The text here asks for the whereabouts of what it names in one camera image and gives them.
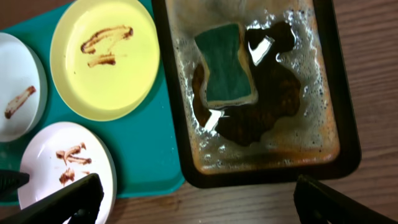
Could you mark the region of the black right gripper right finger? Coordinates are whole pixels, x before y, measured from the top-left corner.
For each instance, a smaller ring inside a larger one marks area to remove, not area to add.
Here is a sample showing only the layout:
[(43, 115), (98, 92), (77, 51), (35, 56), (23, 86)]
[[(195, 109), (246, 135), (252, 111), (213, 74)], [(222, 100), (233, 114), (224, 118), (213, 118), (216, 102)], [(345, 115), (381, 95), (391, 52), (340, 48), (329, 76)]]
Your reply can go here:
[(308, 175), (298, 177), (294, 204), (302, 224), (397, 224)]

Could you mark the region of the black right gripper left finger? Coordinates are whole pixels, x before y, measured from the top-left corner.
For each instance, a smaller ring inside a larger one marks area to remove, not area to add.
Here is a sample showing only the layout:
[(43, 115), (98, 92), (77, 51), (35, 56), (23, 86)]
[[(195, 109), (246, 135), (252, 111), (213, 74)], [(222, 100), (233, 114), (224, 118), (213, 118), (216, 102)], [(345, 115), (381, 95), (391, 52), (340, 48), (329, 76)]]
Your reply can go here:
[(95, 224), (104, 197), (98, 174), (73, 184), (1, 220), (1, 224)]

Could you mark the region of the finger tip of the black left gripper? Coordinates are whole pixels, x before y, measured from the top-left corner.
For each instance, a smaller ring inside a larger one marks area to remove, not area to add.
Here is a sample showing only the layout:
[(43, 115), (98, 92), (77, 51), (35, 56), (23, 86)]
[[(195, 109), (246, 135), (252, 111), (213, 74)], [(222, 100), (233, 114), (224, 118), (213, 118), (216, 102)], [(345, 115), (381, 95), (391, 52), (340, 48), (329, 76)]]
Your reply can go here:
[(1, 170), (1, 199), (7, 197), (13, 191), (29, 182), (30, 175), (14, 170)]

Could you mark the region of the white plate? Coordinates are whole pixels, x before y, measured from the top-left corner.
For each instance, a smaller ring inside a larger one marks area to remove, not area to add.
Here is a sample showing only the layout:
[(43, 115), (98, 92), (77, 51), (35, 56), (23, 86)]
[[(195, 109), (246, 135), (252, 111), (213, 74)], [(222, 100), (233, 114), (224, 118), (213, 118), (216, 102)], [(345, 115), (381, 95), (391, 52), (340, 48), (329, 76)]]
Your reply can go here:
[(40, 121), (48, 85), (37, 54), (17, 37), (1, 33), (1, 142), (27, 134)]
[(29, 182), (17, 190), (21, 209), (98, 174), (104, 198), (96, 223), (106, 223), (116, 200), (116, 168), (105, 143), (88, 129), (71, 122), (47, 126), (26, 147), (20, 171), (29, 174)]

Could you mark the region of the yellow plate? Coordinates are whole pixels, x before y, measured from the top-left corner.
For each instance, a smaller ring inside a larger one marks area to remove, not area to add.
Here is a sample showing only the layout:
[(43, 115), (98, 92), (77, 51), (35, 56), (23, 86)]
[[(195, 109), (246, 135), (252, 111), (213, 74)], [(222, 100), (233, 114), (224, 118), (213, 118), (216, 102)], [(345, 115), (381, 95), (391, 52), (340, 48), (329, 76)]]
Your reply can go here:
[(154, 21), (138, 0), (77, 0), (50, 46), (52, 80), (64, 103), (93, 121), (112, 121), (149, 94), (160, 64)]

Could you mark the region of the green yellow sponge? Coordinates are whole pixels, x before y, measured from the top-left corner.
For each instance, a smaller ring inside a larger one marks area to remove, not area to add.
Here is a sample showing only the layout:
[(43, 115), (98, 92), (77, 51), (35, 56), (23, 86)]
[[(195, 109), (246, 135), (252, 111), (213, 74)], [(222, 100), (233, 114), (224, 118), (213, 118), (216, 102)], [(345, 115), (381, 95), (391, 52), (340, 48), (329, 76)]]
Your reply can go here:
[(205, 68), (206, 105), (210, 108), (253, 104), (258, 94), (238, 24), (206, 30), (195, 37)]

